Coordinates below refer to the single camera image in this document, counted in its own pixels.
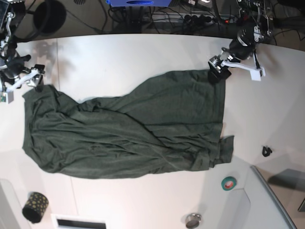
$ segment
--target small black clip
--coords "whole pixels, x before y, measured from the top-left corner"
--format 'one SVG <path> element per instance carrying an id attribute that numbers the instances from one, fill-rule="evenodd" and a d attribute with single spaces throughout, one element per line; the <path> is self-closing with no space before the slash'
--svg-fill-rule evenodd
<path id="1" fill-rule="evenodd" d="M 268 157 L 268 156 L 270 156 L 270 154 L 272 154 L 272 150 L 269 147 L 264 146 L 262 154 L 264 157 Z"/>

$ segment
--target metal cap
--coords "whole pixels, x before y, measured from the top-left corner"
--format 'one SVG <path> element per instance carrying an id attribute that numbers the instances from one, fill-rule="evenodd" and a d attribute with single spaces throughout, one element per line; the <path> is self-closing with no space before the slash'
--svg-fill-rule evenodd
<path id="1" fill-rule="evenodd" d="M 186 228 L 193 229 L 200 225 L 201 215 L 197 213 L 192 213 L 188 215 L 185 219 Z"/>

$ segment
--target white table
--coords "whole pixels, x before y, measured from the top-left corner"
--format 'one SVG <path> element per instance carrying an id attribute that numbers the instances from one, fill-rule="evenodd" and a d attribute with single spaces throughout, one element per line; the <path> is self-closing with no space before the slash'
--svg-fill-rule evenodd
<path id="1" fill-rule="evenodd" d="M 46 61 L 48 81 L 81 102 L 127 94 L 167 71 L 208 68 L 208 60 L 229 43 L 196 36 L 97 35 L 30 42 L 18 50 L 21 55 L 33 53 L 33 64 Z M 21 204 L 29 191 L 40 191 L 50 200 L 49 213 L 105 219 L 111 229 L 182 229 L 191 212 L 203 214 L 201 228 L 216 228 L 227 198 L 220 186 L 224 177 L 236 177 L 237 188 L 242 188 L 250 165 L 270 174 L 286 168 L 304 170 L 305 52 L 260 45 L 258 58 L 266 69 L 261 82 L 251 81 L 249 72 L 240 69 L 233 69 L 227 80 L 223 135 L 235 135 L 230 164 L 205 172 L 123 180 L 46 174 L 20 150 L 24 87 L 12 104 L 0 104 L 0 178 L 14 185 Z M 264 145 L 274 150 L 270 157 L 262 156 Z M 301 203 L 302 195 L 293 195 Z M 305 225 L 303 219 L 295 220 Z M 46 217 L 32 228 L 52 228 L 49 222 Z"/>

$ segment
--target dark green cloth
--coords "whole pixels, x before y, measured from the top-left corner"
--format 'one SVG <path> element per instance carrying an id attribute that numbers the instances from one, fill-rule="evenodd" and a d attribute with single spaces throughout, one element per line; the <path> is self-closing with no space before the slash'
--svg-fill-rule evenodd
<path id="1" fill-rule="evenodd" d="M 23 149 L 46 172 L 127 178 L 231 161 L 233 137 L 220 139 L 225 81 L 212 86 L 206 70 L 169 72 L 82 104 L 50 85 L 23 97 Z"/>

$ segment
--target tape roll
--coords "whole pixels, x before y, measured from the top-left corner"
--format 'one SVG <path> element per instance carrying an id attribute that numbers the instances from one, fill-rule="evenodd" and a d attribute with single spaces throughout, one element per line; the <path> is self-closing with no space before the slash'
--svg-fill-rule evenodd
<path id="1" fill-rule="evenodd" d="M 233 189 L 237 184 L 237 180 L 234 177 L 226 177 L 221 182 L 221 187 L 223 187 L 223 190 L 229 191 Z"/>

